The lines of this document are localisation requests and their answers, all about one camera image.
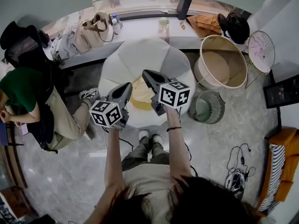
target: beige handbag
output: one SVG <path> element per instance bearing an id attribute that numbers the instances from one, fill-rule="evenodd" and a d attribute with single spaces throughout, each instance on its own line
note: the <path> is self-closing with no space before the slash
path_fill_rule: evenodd
<path id="1" fill-rule="evenodd" d="M 79 16 L 78 25 L 77 25 L 77 28 L 75 30 L 73 45 L 77 48 L 77 50 L 81 54 L 85 53 L 85 52 L 88 52 L 91 48 L 91 45 L 89 44 L 88 40 L 84 36 L 82 30 L 83 30 L 82 16 Z"/>
<path id="2" fill-rule="evenodd" d="M 109 15 L 108 13 L 97 13 L 91 20 L 82 24 L 82 34 L 88 40 L 91 48 L 100 47 L 107 41 L 109 33 Z"/>

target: white sneaker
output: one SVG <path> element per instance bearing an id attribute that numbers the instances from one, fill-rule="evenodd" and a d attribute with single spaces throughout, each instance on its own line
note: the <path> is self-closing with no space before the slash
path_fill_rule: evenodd
<path id="1" fill-rule="evenodd" d="M 100 97 L 98 88 L 92 88 L 89 91 L 82 91 L 79 93 L 79 97 L 81 100 L 88 99 L 92 103 Z"/>
<path id="2" fill-rule="evenodd" d="M 141 140 L 143 137 L 150 138 L 149 132 L 145 129 L 139 131 L 139 135 L 138 135 L 139 140 Z"/>
<path id="3" fill-rule="evenodd" d="M 153 135 L 153 144 L 155 143 L 159 143 L 159 144 L 163 143 L 163 138 L 159 134 Z"/>

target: khaki pants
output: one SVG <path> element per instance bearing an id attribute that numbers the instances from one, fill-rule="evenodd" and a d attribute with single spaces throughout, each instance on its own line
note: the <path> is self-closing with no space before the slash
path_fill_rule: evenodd
<path id="1" fill-rule="evenodd" d="M 89 120 L 90 100 L 85 99 L 73 116 L 70 115 L 56 88 L 46 101 L 54 116 L 53 141 L 48 144 L 49 149 L 61 149 L 71 140 L 80 139 L 85 132 Z"/>

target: window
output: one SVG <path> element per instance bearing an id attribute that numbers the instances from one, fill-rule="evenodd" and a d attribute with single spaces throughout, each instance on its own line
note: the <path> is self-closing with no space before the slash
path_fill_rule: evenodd
<path id="1" fill-rule="evenodd" d="M 190 12 L 204 12 L 212 14 L 223 14 L 225 16 L 235 7 L 223 2 L 218 2 L 215 0 L 192 0 L 189 7 Z"/>
<path id="2" fill-rule="evenodd" d="M 78 11 L 84 21 L 92 18 L 96 12 L 130 13 L 136 11 L 176 11 L 179 0 L 100 0 L 94 6 Z M 49 36 L 61 33 L 67 26 L 72 14 L 59 19 L 43 28 Z"/>
<path id="3" fill-rule="evenodd" d="M 96 1 L 94 7 L 83 11 L 83 19 L 92 17 L 94 11 L 113 14 L 140 10 L 176 10 L 178 2 L 179 0 L 101 0 Z"/>

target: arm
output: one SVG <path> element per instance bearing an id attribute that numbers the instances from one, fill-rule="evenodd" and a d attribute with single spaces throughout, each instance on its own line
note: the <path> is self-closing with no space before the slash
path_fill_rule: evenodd
<path id="1" fill-rule="evenodd" d="M 6 110 L 8 111 L 8 113 L 10 113 L 11 115 L 15 115 L 15 112 L 14 110 L 12 109 L 12 107 L 9 105 L 9 106 L 6 106 Z M 17 126 L 18 128 L 21 127 L 21 123 L 18 122 L 18 121 L 15 121 L 14 122 L 15 126 Z"/>
<path id="2" fill-rule="evenodd" d="M 167 106 L 164 106 L 164 108 L 167 114 L 168 127 L 181 127 L 177 110 Z M 177 179 L 181 176 L 192 176 L 189 154 L 183 139 L 182 129 L 170 130 L 168 136 L 171 176 Z"/>
<path id="3" fill-rule="evenodd" d="M 85 224 L 100 223 L 115 194 L 125 187 L 121 169 L 119 132 L 110 128 L 105 165 L 105 191 Z"/>
<path id="4" fill-rule="evenodd" d="M 40 121 L 41 115 L 39 112 L 39 107 L 38 104 L 36 103 L 36 106 L 32 112 L 29 112 L 27 114 L 22 114 L 22 115 L 11 115 L 9 112 L 6 110 L 3 110 L 1 112 L 1 119 L 4 123 L 8 121 L 13 121 L 13 122 L 21 122 L 21 123 L 35 123 Z"/>
<path id="5" fill-rule="evenodd" d="M 15 112 L 13 111 L 12 107 L 9 106 L 5 106 L 6 110 L 8 111 L 8 113 L 10 113 L 11 115 L 15 115 Z"/>

